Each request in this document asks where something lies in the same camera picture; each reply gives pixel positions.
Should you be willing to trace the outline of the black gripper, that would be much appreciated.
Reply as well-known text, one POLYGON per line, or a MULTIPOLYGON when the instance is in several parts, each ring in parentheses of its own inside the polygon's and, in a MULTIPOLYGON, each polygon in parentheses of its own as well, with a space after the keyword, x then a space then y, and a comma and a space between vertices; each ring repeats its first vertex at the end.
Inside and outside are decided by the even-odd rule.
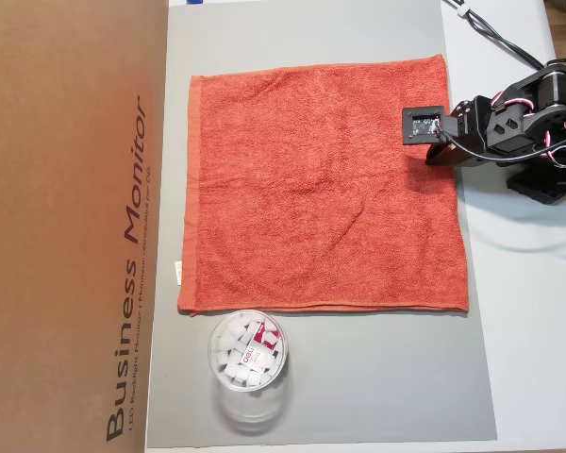
POLYGON ((475 167, 484 164, 487 152, 486 129, 491 100, 477 95, 462 101, 441 120, 443 142, 431 143, 426 153, 428 166, 475 167))

